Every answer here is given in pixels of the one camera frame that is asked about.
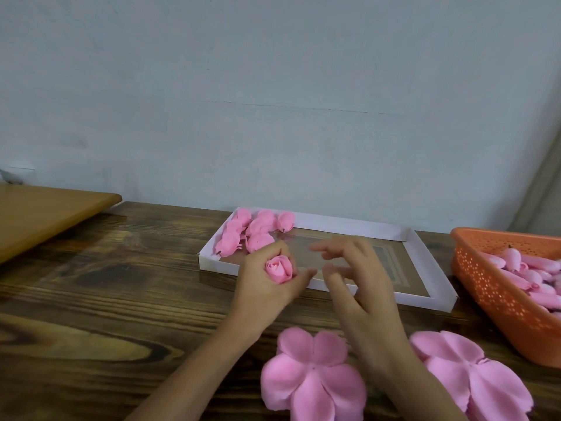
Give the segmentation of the person's right hand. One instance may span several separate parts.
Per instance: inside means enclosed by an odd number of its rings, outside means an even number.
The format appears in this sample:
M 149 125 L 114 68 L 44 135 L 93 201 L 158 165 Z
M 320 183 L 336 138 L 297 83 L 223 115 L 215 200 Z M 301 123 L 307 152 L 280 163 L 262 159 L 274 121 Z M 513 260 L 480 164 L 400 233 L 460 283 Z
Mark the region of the person's right hand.
M 309 248 L 327 261 L 344 259 L 354 271 L 354 281 L 347 282 L 350 289 L 356 289 L 354 300 L 332 303 L 340 327 L 358 357 L 368 347 L 408 341 L 393 285 L 367 238 L 336 236 L 313 242 Z

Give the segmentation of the person's left hand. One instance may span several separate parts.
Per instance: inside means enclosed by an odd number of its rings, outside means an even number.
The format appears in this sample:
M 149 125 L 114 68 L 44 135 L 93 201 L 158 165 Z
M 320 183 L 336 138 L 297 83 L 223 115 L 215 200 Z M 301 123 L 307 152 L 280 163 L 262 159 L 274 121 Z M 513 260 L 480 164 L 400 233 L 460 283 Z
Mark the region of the person's left hand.
M 261 335 L 296 299 L 291 298 L 291 280 L 277 284 L 265 271 L 265 263 L 278 255 L 289 257 L 294 278 L 299 269 L 289 247 L 283 241 L 274 242 L 247 255 L 238 271 L 228 318 L 257 335 Z

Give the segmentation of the single pink foam rose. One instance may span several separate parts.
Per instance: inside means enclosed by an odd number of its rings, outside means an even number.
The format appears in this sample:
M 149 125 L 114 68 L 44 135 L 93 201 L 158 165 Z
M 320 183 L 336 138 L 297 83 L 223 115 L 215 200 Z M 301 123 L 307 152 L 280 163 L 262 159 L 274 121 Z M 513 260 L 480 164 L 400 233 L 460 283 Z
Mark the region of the single pink foam rose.
M 286 283 L 293 278 L 292 262 L 285 255 L 278 255 L 268 260 L 265 263 L 265 271 L 277 284 Z

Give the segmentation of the person's right forearm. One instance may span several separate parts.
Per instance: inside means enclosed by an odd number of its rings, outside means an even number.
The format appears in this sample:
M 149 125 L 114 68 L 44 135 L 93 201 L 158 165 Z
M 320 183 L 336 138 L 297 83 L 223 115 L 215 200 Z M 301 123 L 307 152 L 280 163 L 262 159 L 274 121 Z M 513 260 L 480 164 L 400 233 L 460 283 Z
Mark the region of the person's right forearm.
M 359 358 L 375 386 L 385 392 L 405 421 L 468 421 L 407 340 L 368 347 Z

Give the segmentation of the person's left forearm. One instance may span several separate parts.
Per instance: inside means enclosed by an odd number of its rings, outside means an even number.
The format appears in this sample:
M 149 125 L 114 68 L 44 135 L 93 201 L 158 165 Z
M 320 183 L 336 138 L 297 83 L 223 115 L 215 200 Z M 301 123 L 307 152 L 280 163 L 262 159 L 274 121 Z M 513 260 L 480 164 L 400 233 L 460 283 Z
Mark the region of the person's left forearm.
M 124 421 L 199 421 L 226 375 L 268 325 L 262 315 L 232 311 Z

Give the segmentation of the shallow white cardboard box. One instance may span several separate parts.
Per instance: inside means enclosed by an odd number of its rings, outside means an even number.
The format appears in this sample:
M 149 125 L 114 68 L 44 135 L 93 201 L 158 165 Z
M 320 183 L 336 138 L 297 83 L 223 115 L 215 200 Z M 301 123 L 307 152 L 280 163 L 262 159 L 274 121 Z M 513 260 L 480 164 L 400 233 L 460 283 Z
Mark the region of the shallow white cardboard box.
M 309 289 L 328 290 L 321 273 L 324 261 L 308 245 L 335 235 L 359 235 L 366 237 L 376 251 L 393 283 L 398 304 L 452 311 L 457 293 L 412 228 L 302 212 L 294 212 L 294 217 L 293 228 L 288 233 L 270 234 L 287 243 L 301 268 L 318 270 Z

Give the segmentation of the flat pink petal stack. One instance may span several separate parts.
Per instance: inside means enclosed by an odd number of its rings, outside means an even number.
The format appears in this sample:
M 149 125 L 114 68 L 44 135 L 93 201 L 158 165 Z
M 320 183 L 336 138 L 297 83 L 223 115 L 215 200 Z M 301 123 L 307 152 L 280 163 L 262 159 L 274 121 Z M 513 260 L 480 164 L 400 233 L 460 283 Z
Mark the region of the flat pink petal stack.
M 412 334 L 410 344 L 469 421 L 529 421 L 534 400 L 528 388 L 475 342 L 448 331 L 423 331 Z
M 345 340 L 333 332 L 283 330 L 276 355 L 262 368 L 263 403 L 289 411 L 290 421 L 363 421 L 366 385 L 347 357 Z

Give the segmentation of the orange perforated plastic basket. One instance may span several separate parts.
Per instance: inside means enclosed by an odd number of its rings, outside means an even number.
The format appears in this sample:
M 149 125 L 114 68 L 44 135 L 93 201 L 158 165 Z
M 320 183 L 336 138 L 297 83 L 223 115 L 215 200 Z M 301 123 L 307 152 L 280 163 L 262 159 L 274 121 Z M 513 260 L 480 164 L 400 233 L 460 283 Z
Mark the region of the orange perforated plastic basket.
M 561 319 L 511 283 L 483 253 L 512 246 L 522 253 L 561 258 L 561 237 L 456 227 L 452 272 L 512 346 L 527 360 L 561 369 Z

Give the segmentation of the heap of pink petal buds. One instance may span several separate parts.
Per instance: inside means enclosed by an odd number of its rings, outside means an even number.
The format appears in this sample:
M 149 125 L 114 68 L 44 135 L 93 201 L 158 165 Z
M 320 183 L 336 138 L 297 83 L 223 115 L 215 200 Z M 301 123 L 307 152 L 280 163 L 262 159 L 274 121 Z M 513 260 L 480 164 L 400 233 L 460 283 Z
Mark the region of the heap of pink petal buds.
M 479 251 L 479 255 L 540 309 L 561 320 L 561 258 L 529 255 L 513 246 L 495 254 Z

